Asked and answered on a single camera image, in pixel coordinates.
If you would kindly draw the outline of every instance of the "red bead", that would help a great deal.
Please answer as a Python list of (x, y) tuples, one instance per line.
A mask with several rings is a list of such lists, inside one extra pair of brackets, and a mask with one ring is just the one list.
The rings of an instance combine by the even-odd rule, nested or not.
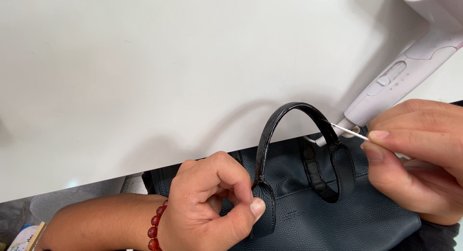
[(148, 229), (148, 237), (149, 238), (155, 238), (157, 236), (157, 227), (152, 226), (150, 229)]
[(148, 243), (148, 249), (153, 251), (159, 249), (159, 242), (156, 238), (150, 240), (150, 242)]
[(160, 206), (159, 208), (157, 208), (156, 214), (159, 215), (159, 216), (162, 215), (164, 213), (165, 209), (166, 209), (166, 207)]
[(159, 219), (161, 219), (160, 216), (156, 215), (151, 219), (151, 224), (152, 225), (159, 225)]

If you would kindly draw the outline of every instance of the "black leather handle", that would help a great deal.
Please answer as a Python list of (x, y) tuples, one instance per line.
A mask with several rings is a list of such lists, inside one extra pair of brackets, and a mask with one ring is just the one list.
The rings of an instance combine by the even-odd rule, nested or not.
[(270, 139), (276, 126), (283, 116), (293, 110), (298, 109), (306, 113), (320, 129), (325, 137), (327, 147), (330, 152), (331, 163), (337, 179), (338, 191), (333, 191), (321, 178), (320, 169), (314, 155), (310, 154), (311, 145), (304, 144), (302, 159), (307, 171), (307, 178), (311, 187), (325, 201), (335, 203), (346, 199), (352, 194), (355, 186), (355, 168), (350, 157), (349, 150), (339, 142), (327, 118), (314, 106), (306, 103), (288, 103), (278, 108), (269, 118), (263, 129), (258, 151), (256, 155), (256, 174), (252, 187), (253, 194), (260, 197), (266, 204), (266, 210), (262, 217), (254, 224), (250, 238), (259, 238), (273, 233), (275, 230), (275, 195), (272, 187), (265, 181), (265, 162), (269, 150)]

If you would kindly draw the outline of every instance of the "white tabletop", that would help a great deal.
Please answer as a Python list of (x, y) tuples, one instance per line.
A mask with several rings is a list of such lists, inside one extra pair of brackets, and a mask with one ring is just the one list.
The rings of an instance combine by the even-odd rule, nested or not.
[[(427, 23), (402, 0), (0, 0), (0, 202), (337, 122)], [(461, 100), (459, 51), (409, 98)], [(316, 132), (292, 112), (274, 141)]]

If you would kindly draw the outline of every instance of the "hair dryer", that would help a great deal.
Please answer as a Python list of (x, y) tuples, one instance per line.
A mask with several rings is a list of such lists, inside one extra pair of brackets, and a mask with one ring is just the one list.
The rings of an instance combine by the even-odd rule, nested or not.
[[(405, 97), (463, 47), (463, 0), (404, 0), (430, 22), (427, 34), (383, 70), (344, 112), (338, 124), (364, 126)], [(343, 130), (334, 128), (337, 135)], [(316, 140), (326, 144), (323, 137)]]

